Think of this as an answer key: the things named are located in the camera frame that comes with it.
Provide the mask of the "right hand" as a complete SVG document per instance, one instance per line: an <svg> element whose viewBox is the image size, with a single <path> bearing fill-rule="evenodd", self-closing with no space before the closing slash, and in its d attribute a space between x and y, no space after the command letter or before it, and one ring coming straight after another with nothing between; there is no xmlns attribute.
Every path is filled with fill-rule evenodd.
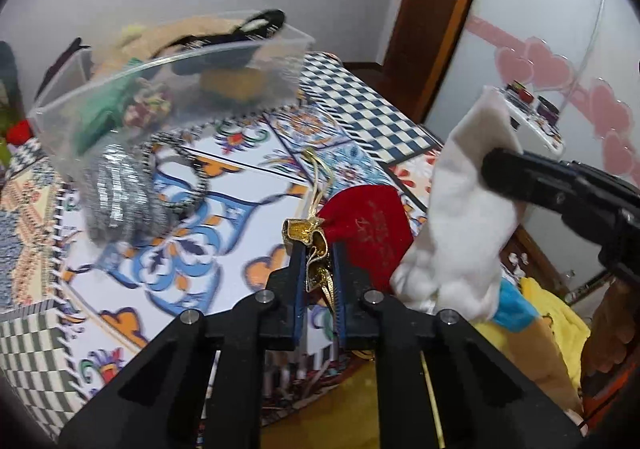
<svg viewBox="0 0 640 449"><path fill-rule="evenodd" d="M582 348L582 376L608 373L622 363L636 335L638 294L620 280L606 291L593 316L591 333Z"/></svg>

